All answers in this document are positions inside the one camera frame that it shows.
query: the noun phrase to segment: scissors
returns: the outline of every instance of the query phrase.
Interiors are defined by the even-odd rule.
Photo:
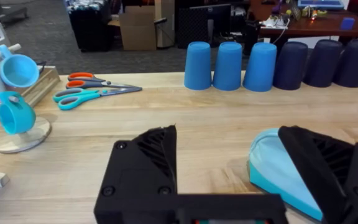
[[[72,73],[67,79],[69,82],[66,84],[66,89],[91,87],[139,88],[138,86],[112,83],[110,81],[96,78],[92,73],[87,72]]]
[[[142,87],[121,88],[118,90],[103,90],[101,93],[99,90],[84,90],[82,88],[71,88],[63,91],[59,91],[54,94],[53,100],[58,103],[58,107],[61,110],[71,110],[79,106],[80,104],[99,98],[101,96],[117,95],[122,93],[132,93],[135,91],[141,91]]]

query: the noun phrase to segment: blue object on desk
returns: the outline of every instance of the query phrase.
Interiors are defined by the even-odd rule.
[[[236,42],[219,46],[213,86],[218,90],[236,90],[241,86],[242,47]]]
[[[252,91],[269,91],[273,86],[277,47],[270,43],[254,44],[242,85]]]
[[[353,28],[353,25],[354,25],[354,18],[345,17],[342,20],[341,29],[350,30]]]
[[[206,42],[192,42],[187,47],[185,87],[205,90],[211,84],[211,47]]]

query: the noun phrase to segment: wooden table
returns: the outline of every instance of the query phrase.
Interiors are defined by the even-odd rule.
[[[253,138],[264,129],[299,125],[358,141],[358,88],[192,91],[183,87],[183,73],[103,78],[144,90],[60,111],[52,95],[64,89],[63,76],[35,107],[37,116],[52,123],[46,141],[26,152],[0,154],[0,172],[11,178],[0,189],[0,223],[95,223],[93,207],[112,145],[158,126],[177,126],[180,193],[258,192],[246,162]],[[288,217],[312,223],[291,210]]]

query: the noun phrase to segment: orange-handled scissors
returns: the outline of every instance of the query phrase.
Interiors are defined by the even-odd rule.
[[[66,84],[66,89],[71,88],[92,88],[92,87],[111,87],[111,88],[138,88],[138,86],[112,83],[100,78],[96,78],[91,73],[78,72],[72,73],[68,76],[69,82]]]
[[[88,72],[71,73],[71,74],[69,74],[67,79],[68,79],[68,81],[84,80],[84,81],[93,81],[93,82],[105,82],[105,80],[96,78],[95,75],[93,75],[92,73],[88,73]]]

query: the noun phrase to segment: gray carpet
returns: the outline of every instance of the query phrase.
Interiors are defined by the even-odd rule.
[[[14,4],[29,0],[0,1]],[[45,60],[49,65],[56,65],[60,74],[182,72],[185,69],[186,50],[176,47],[156,51],[124,51],[116,41],[112,51],[81,53],[63,0],[35,0],[23,5],[28,8],[29,18],[19,16],[4,24],[11,43],[21,44],[20,53],[36,62]],[[212,49],[212,68],[217,50]]]

